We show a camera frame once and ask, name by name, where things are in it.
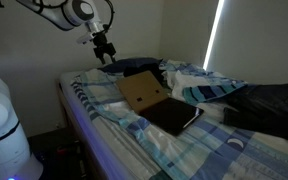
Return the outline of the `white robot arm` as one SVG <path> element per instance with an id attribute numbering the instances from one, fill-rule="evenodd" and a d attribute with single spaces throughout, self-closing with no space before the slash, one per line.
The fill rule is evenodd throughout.
<path id="1" fill-rule="evenodd" d="M 115 57 L 116 50 L 106 38 L 112 24 L 101 22 L 93 0 L 65 0 L 58 5 L 47 4 L 44 0 L 16 1 L 61 30 L 69 31 L 85 25 L 87 33 L 79 37 L 77 42 L 93 42 L 95 56 L 100 61 L 105 60 L 105 55 Z M 38 180 L 42 172 L 43 165 L 31 152 L 13 108 L 9 88 L 0 79 L 0 180 Z"/>

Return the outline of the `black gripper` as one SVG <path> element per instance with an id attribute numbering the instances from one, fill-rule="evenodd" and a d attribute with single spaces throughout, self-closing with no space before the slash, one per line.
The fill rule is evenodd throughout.
<path id="1" fill-rule="evenodd" d="M 112 63 L 116 62 L 116 58 L 115 58 L 116 50 L 113 44 L 107 41 L 105 34 L 97 34 L 95 38 L 93 39 L 93 43 L 95 45 L 95 48 L 94 48 L 95 55 L 97 58 L 100 59 L 103 65 L 106 64 L 106 61 L 104 58 L 105 54 L 108 54 L 110 56 Z"/>

